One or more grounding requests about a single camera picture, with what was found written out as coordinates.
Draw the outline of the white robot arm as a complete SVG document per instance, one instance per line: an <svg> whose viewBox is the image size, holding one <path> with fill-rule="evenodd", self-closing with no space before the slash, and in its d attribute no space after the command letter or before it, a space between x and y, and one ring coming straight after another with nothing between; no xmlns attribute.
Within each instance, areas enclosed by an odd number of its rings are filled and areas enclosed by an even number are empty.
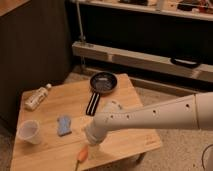
<svg viewBox="0 0 213 171"><path fill-rule="evenodd" d="M110 100L85 127L85 134L89 143L96 145L111 131L134 128L213 131L213 92L130 109Z"/></svg>

